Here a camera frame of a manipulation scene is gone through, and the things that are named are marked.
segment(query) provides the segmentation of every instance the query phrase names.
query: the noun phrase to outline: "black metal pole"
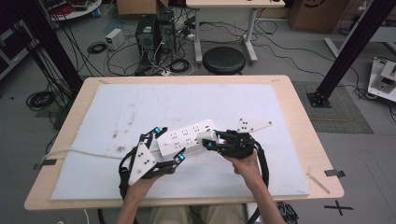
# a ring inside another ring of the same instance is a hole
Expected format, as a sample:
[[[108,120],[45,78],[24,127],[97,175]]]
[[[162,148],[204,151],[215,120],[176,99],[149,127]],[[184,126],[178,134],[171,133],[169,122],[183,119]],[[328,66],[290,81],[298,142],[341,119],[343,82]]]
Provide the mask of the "black metal pole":
[[[15,5],[29,31],[40,42],[58,68],[64,81],[72,91],[72,98],[76,98],[83,83],[82,79],[64,51],[58,36],[51,29],[43,8],[37,0],[15,0]]]
[[[374,0],[326,77],[314,93],[307,94],[312,106],[323,106],[328,103],[335,87],[395,6],[395,0]]]

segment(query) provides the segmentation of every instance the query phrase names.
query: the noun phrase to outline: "computer tower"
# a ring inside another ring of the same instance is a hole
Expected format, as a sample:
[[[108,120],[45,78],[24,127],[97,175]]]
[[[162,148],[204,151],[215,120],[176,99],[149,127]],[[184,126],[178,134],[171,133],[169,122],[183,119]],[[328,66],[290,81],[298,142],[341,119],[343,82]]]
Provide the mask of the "computer tower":
[[[163,53],[176,53],[174,11],[167,10],[160,12],[158,23],[163,41]]]
[[[156,15],[142,15],[137,24],[136,41],[142,65],[158,64],[163,53]]]

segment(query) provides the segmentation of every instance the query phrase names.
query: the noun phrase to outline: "white machine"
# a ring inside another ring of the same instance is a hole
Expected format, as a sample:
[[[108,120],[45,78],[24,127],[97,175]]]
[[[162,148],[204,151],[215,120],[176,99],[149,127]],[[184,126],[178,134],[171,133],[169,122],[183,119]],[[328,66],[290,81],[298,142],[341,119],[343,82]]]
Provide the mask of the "white machine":
[[[111,50],[117,50],[124,42],[123,32],[121,29],[114,29],[106,36],[107,46]]]

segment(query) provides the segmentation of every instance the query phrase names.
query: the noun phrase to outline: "person's right hand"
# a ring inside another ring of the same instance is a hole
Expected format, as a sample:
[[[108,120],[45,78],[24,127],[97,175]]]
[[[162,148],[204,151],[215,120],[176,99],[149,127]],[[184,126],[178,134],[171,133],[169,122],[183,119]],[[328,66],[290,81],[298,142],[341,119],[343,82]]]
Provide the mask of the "person's right hand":
[[[249,157],[242,160],[224,157],[227,161],[233,164],[233,171],[244,177],[245,183],[250,190],[253,190],[257,185],[263,184],[262,175],[260,174],[259,165],[257,163],[257,152],[253,151]]]

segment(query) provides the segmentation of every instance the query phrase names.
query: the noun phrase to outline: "black chair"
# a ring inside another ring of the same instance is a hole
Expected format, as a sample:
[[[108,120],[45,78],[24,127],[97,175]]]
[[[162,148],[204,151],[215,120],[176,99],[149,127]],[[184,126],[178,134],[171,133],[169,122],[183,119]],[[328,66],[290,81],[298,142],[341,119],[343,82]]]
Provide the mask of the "black chair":
[[[246,60],[242,52],[230,47],[216,47],[208,50],[202,59],[204,68],[215,75],[242,75]]]

